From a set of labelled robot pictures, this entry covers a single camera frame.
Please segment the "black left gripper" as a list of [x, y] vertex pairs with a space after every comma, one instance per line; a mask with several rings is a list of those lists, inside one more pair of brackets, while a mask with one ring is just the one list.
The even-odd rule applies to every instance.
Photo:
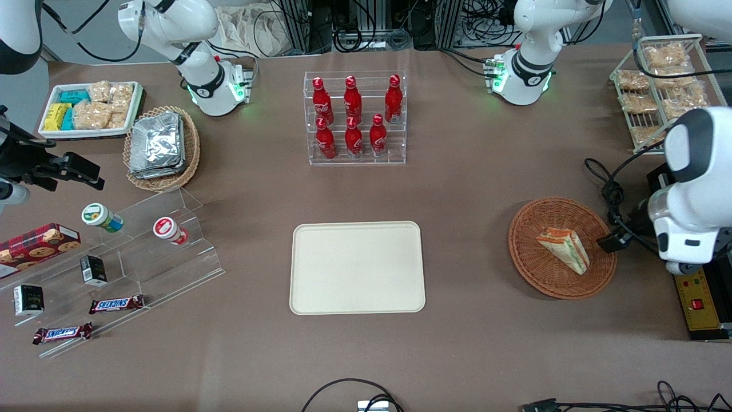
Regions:
[[605, 253], [615, 253], [627, 248], [631, 239], [653, 237], [658, 240], [654, 222], [664, 216], [664, 203], [651, 196], [643, 199], [630, 213], [628, 231], [625, 229], [614, 229], [608, 235], [597, 240], [597, 245]]

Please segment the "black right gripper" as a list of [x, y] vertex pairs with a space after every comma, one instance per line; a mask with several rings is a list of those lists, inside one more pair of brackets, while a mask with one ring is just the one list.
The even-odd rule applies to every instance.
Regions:
[[[2, 178], [14, 183], [36, 185], [47, 191], [56, 191], [58, 182], [44, 175], [55, 156], [47, 149], [55, 148], [57, 143], [47, 139], [34, 138], [23, 128], [8, 120], [7, 107], [1, 107], [1, 172]], [[57, 179], [76, 181], [101, 191], [105, 180], [100, 177], [101, 167], [75, 152], [65, 152], [57, 159]]]

